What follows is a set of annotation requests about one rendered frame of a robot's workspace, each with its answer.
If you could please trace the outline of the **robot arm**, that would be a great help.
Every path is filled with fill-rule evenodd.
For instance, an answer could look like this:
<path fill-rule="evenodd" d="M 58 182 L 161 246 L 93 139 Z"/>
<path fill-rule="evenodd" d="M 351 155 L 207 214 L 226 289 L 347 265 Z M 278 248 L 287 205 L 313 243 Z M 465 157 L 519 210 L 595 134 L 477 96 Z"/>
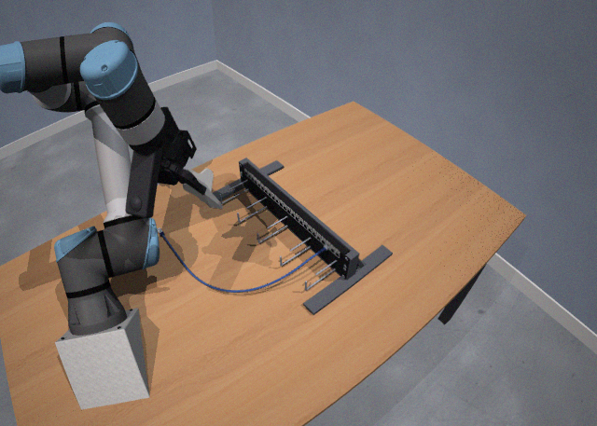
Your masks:
<path fill-rule="evenodd" d="M 78 231 L 57 240 L 54 251 L 71 334 L 94 334 L 124 322 L 126 311 L 109 278 L 155 266 L 160 259 L 158 230 L 150 217 L 162 148 L 133 151 L 131 163 L 128 144 L 151 141 L 165 121 L 129 34 L 105 22 L 89 34 L 2 45 L 0 90 L 27 90 L 45 109 L 84 110 L 91 121 L 107 211 L 104 230 Z"/>

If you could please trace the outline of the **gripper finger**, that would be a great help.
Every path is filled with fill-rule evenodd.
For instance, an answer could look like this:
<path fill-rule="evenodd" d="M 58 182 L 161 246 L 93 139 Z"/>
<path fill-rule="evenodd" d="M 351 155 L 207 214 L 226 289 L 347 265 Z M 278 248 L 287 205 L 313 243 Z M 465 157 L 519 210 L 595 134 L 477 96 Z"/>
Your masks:
<path fill-rule="evenodd" d="M 193 170 L 177 168 L 174 174 L 178 178 L 178 182 L 183 184 L 183 189 L 186 190 L 188 193 L 191 193 L 198 197 L 201 201 L 205 202 L 210 208 L 223 208 L 220 201 L 211 192 L 214 174 L 210 169 L 206 168 L 202 172 L 197 173 Z"/>

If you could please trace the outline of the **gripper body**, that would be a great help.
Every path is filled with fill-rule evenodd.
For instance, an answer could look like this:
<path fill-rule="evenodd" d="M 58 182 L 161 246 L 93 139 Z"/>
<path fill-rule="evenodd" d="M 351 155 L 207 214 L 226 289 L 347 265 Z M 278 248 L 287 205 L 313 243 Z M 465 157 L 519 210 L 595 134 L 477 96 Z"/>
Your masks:
<path fill-rule="evenodd" d="M 188 158 L 193 158 L 197 148 L 188 131 L 181 131 L 178 129 L 168 107 L 162 107 L 161 110 L 165 115 L 165 121 L 159 134 L 145 144 L 129 144 L 129 146 L 132 150 L 137 152 L 147 151 L 152 149 L 155 145 L 155 147 L 162 148 L 158 183 L 174 186 L 178 183 L 178 178 L 174 174 L 176 169 L 184 169 Z M 192 149 L 188 143 L 188 139 L 192 144 Z M 182 157 L 180 158 L 181 155 Z M 180 168 L 180 166 L 182 168 Z"/>

